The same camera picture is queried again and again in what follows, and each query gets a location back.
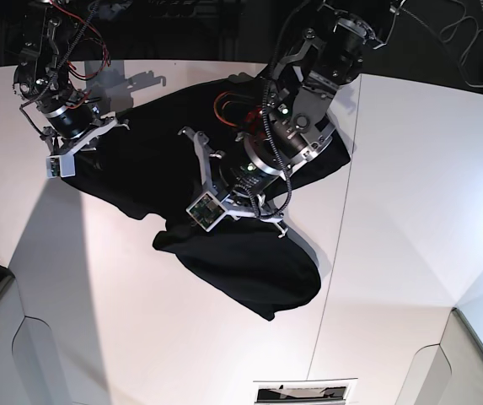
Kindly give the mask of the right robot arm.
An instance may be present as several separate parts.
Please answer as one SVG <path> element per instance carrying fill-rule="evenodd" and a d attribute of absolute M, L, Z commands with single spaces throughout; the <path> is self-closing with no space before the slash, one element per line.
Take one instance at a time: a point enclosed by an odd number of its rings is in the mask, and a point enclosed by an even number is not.
<path fill-rule="evenodd" d="M 85 7 L 71 1 L 30 1 L 24 15 L 24 45 L 13 90 L 23 101 L 19 111 L 47 144 L 51 159 L 92 149 L 111 128 L 128 126 L 113 116 L 103 118 L 91 92 L 72 82 L 88 82 L 110 65 L 104 38 L 93 26 L 101 7 L 101 1 Z M 100 48 L 98 72 L 81 74 L 72 63 L 73 52 L 84 41 Z"/>

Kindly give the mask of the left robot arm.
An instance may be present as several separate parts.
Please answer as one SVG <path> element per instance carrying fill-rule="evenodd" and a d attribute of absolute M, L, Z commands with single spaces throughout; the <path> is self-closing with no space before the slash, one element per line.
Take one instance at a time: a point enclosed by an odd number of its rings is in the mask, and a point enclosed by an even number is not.
<path fill-rule="evenodd" d="M 225 218 L 257 219 L 287 232 L 285 207 L 266 190 L 293 175 L 331 144 L 335 124 L 328 109 L 353 81 L 367 49 L 385 46 L 399 1 L 305 1 L 286 18 L 254 97 L 224 92 L 215 117 L 235 132 L 228 151 L 211 148 L 202 131 L 184 127 L 200 164 L 201 186 L 186 209 L 205 231 Z"/>

